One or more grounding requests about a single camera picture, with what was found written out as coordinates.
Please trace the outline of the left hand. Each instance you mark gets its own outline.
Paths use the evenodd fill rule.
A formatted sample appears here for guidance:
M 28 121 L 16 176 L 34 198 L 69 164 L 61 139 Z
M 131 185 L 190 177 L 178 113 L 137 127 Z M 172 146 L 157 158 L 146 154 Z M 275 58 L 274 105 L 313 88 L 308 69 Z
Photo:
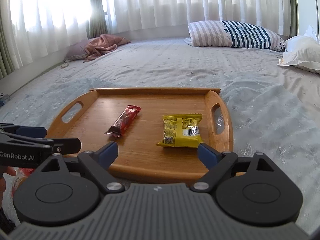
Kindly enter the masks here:
M 13 167 L 6 167 L 3 174 L 7 174 L 10 176 L 16 176 L 16 171 Z M 1 202 L 3 200 L 4 193 L 6 191 L 7 183 L 3 175 L 1 175 L 0 179 L 0 197 L 1 197 Z

